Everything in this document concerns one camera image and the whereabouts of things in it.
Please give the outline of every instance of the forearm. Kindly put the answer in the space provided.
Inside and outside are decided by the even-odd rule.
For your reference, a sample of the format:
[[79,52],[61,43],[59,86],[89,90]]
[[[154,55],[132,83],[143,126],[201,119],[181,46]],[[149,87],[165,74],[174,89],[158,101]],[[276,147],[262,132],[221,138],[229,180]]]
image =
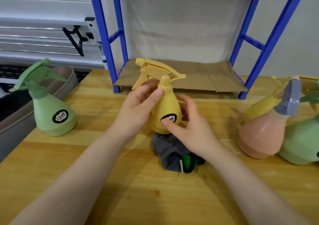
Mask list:
[[309,224],[222,144],[214,144],[206,160],[225,180],[250,224]]
[[125,143],[106,131],[11,224],[84,224]]

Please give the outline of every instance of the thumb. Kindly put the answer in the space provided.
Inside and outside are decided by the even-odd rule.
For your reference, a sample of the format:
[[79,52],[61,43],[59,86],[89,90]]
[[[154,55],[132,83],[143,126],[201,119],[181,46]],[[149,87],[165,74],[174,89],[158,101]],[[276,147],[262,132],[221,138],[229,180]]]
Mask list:
[[156,89],[152,94],[141,104],[142,109],[150,113],[151,110],[156,106],[163,95],[162,89]]
[[176,125],[171,120],[164,118],[161,120],[161,123],[168,131],[170,131],[175,137],[177,137],[179,140],[182,140],[183,137],[185,137],[185,129]]

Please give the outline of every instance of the pink bottle body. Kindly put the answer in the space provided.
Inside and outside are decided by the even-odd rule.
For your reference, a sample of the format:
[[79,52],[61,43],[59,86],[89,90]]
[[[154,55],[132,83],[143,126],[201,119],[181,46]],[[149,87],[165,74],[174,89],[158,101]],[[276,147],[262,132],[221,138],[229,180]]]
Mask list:
[[257,159],[278,153],[284,141],[288,118],[272,109],[247,122],[239,130],[238,146],[247,155]]

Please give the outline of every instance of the black plastic clip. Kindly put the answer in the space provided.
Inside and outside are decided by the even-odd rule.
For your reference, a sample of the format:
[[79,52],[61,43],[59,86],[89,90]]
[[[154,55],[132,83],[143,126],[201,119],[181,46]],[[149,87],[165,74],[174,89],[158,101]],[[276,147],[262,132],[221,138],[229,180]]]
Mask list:
[[[65,35],[68,37],[68,39],[71,41],[71,43],[73,44],[74,48],[79,52],[79,54],[83,57],[83,50],[82,50],[82,43],[88,41],[88,39],[86,37],[83,37],[81,35],[81,33],[79,32],[79,28],[81,26],[80,25],[74,25],[74,29],[72,31],[67,30],[66,27],[63,27],[62,30],[65,33]],[[76,41],[74,40],[74,38],[71,36],[72,34],[77,34],[80,41],[79,44],[76,43]]]

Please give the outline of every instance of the person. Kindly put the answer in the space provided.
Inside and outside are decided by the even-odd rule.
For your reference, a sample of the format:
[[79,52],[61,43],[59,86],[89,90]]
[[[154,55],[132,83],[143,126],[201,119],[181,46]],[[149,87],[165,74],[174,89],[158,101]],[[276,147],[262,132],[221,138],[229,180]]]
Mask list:
[[[125,144],[141,130],[161,99],[163,91],[157,84],[157,80],[148,81],[132,91],[108,130],[11,225],[84,224]],[[162,124],[218,171],[250,224],[309,224],[219,142],[192,98],[177,98],[184,102],[181,109],[183,120],[189,121],[187,127],[168,119]]]

